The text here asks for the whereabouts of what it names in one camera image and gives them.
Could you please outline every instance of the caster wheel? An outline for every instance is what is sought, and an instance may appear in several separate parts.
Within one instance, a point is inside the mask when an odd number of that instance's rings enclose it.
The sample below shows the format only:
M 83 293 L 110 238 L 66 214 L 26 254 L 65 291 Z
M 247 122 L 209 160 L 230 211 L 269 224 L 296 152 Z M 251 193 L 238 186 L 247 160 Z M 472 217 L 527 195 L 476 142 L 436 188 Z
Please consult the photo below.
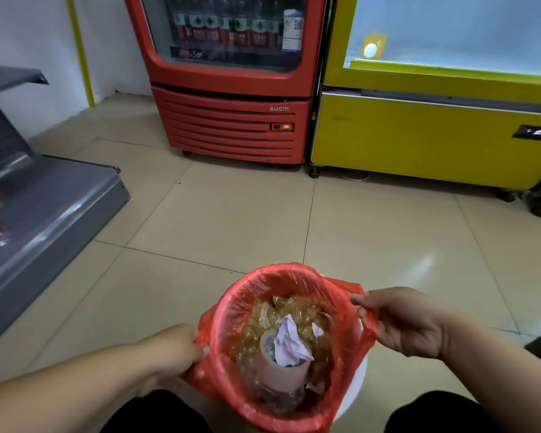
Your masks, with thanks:
M 517 195 L 515 193 L 509 192 L 502 188 L 499 188 L 498 190 L 495 191 L 495 197 L 507 203 L 514 202 L 515 200 L 517 200 Z
M 541 207 L 534 206 L 531 207 L 529 211 L 531 211 L 531 214 L 533 214 L 534 216 L 541 217 Z

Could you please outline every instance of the person's right hand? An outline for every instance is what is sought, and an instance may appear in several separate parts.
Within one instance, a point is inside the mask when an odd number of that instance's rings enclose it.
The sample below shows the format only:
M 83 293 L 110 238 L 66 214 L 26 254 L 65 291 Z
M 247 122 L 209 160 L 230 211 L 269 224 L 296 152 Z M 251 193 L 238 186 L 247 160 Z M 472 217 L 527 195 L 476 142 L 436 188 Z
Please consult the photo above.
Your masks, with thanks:
M 354 294 L 351 302 L 373 308 L 379 319 L 378 342 L 407 357 L 441 358 L 447 338 L 445 325 L 457 312 L 409 287 Z M 359 308 L 359 316 L 365 310 Z

